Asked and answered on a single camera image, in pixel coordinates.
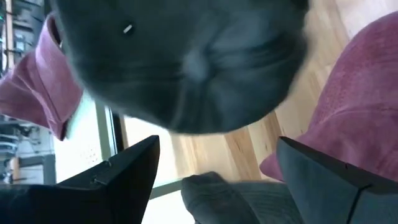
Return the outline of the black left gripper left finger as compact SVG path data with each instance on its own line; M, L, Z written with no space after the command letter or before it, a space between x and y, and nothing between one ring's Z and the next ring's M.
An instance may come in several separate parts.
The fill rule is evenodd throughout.
M1 223L140 223L160 156L156 135L55 185L1 186Z

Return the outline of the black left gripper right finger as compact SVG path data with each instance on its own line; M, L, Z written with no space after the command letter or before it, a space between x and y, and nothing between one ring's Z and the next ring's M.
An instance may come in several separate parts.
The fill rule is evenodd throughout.
M397 224L397 182L287 137L276 155L305 223Z

